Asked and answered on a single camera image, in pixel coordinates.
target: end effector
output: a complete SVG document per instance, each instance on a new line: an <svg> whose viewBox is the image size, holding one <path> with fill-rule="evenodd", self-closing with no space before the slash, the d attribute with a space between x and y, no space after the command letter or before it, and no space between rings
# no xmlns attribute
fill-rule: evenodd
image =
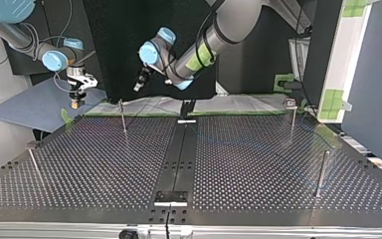
<svg viewBox="0 0 382 239"><path fill-rule="evenodd" d="M56 76L67 70L72 107L77 109L86 91L97 86L97 80L85 70L83 41L67 38L62 48L40 41L36 29L22 23L33 13L35 4L35 0L0 1L0 37L14 50L42 61Z"/></svg>
<svg viewBox="0 0 382 239"><path fill-rule="evenodd" d="M165 76L167 85L174 85L185 90L194 80L192 71L178 72L178 60L175 58L172 47L176 35L168 28L161 28L157 35L145 42L139 49L139 57L143 63L138 72L134 90L138 92L151 79L155 72Z"/></svg>

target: green tape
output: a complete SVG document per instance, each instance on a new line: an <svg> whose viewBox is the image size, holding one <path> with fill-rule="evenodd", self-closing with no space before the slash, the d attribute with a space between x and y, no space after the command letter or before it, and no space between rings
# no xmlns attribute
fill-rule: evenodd
<svg viewBox="0 0 382 239"><path fill-rule="evenodd" d="M124 117L137 117L137 118L171 118L171 117L177 117L178 115L175 114L164 114L164 113L148 113L148 114L124 114ZM122 114L117 113L87 113L85 117L115 117L119 118L122 117Z"/></svg>
<svg viewBox="0 0 382 239"><path fill-rule="evenodd" d="M264 112L194 112L191 117L204 116L278 116L288 114L289 111L264 111Z"/></svg>
<svg viewBox="0 0 382 239"><path fill-rule="evenodd" d="M345 9L343 10L343 17L362 17L367 5L367 0L347 0Z"/></svg>
<svg viewBox="0 0 382 239"><path fill-rule="evenodd" d="M61 118L64 120L66 124L70 124L74 121L74 119L70 116L67 110L61 109Z"/></svg>
<svg viewBox="0 0 382 239"><path fill-rule="evenodd" d="M279 82L293 82L294 79L295 79L294 74L276 75L275 76L275 85L274 85L273 91L275 93L291 93L292 90L286 90L285 88L279 86Z"/></svg>
<svg viewBox="0 0 382 239"><path fill-rule="evenodd" d="M212 55L210 54L209 49L207 49L206 44L201 45L201 47L198 49L198 53L200 60L205 67L210 67L213 65L213 63L210 61L212 59ZM201 66L200 62L198 61L197 54L194 54L194 56L187 63L187 68L194 72L198 72L203 68L203 66Z"/></svg>
<svg viewBox="0 0 382 239"><path fill-rule="evenodd" d="M343 90L326 90L321 106L320 118L322 120L337 120L343 107Z"/></svg>

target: black backdrop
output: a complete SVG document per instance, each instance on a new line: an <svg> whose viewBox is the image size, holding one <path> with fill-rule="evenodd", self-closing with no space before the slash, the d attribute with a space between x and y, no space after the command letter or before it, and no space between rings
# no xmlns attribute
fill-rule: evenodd
<svg viewBox="0 0 382 239"><path fill-rule="evenodd" d="M137 51L161 26L177 35L174 50L182 55L195 41L198 28L210 12L204 0L84 0L104 78L107 96L131 100L144 96L210 99L215 95L216 68L206 71L186 91L165 86L161 76L137 95L135 75L141 68Z"/></svg>
<svg viewBox="0 0 382 239"><path fill-rule="evenodd" d="M222 54L216 66L206 70L189 89L181 92L172 86L165 86L163 78L157 76L136 94L132 88L136 73L141 68L137 55L139 47L165 26L176 33L174 50L181 56L195 42L198 28L210 12L209 5L204 0L74 2L84 5L101 78L107 96L113 102L147 96L170 96L180 100L210 99L216 94L216 80L234 94L272 93L275 75L291 73L288 39L293 38L295 32L274 10L264 8L248 39ZM316 0L305 0L305 11L311 21L315 3ZM60 13L58 5L53 5L54 13ZM74 24L69 31L77 29L78 32L82 28L86 26Z"/></svg>

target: metal rod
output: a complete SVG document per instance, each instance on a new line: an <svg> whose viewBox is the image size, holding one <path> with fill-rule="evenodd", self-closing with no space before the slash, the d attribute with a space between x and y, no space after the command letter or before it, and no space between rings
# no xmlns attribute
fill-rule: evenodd
<svg viewBox="0 0 382 239"><path fill-rule="evenodd" d="M293 132L293 129L295 128L296 110L297 110L297 108L295 108L295 109L293 110L292 132Z"/></svg>
<svg viewBox="0 0 382 239"><path fill-rule="evenodd" d="M36 170L39 171L39 166L37 165L36 158L34 157L34 154L33 154L33 150L32 149L28 149L28 150L29 150L29 153L30 153L30 157L32 158L34 167L36 168Z"/></svg>
<svg viewBox="0 0 382 239"><path fill-rule="evenodd" d="M119 100L119 109L120 109L120 115L122 117L122 124L123 124L123 131L126 132L126 124L125 124L125 117L123 113L123 100Z"/></svg>
<svg viewBox="0 0 382 239"><path fill-rule="evenodd" d="M315 197L319 197L321 193L321 189L323 189L323 184L324 184L324 175L325 175L325 166L328 161L328 157L330 156L330 151L326 150L323 155L323 161L321 164L321 169L320 169L320 176L318 178L318 184L317 184L317 189L315 191Z"/></svg>

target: vertical post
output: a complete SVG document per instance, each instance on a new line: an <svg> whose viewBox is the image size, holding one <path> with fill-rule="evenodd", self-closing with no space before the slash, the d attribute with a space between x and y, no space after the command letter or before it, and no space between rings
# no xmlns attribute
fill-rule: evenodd
<svg viewBox="0 0 382 239"><path fill-rule="evenodd" d="M39 166L37 165L36 158L34 157L33 149L29 148L28 150L29 150L29 153L30 153L30 157L32 158L34 167L36 168L36 170L39 171Z"/></svg>
<svg viewBox="0 0 382 239"><path fill-rule="evenodd" d="M123 115L123 100L119 100L119 109L120 109L120 115L122 117L122 124L123 124L123 132L126 132L126 125L125 125L125 117Z"/></svg>
<svg viewBox="0 0 382 239"><path fill-rule="evenodd" d="M39 165L37 164L36 157L34 156L33 150L39 148L40 144L41 143L39 141L31 141L27 143L27 146L26 146L27 150L29 150L30 157L32 158L34 167L38 171L39 171Z"/></svg>
<svg viewBox="0 0 382 239"><path fill-rule="evenodd" d="M295 109L293 110L292 132L293 132L293 129L295 128L296 110L297 110L297 108L295 108Z"/></svg>
<svg viewBox="0 0 382 239"><path fill-rule="evenodd" d="M315 197L319 197L321 193L321 189L323 189L325 167L326 167L326 163L328 161L329 156L330 156L330 151L326 150L323 155L323 160L322 160L321 169L320 169L320 176L318 178L318 184L315 190Z"/></svg>

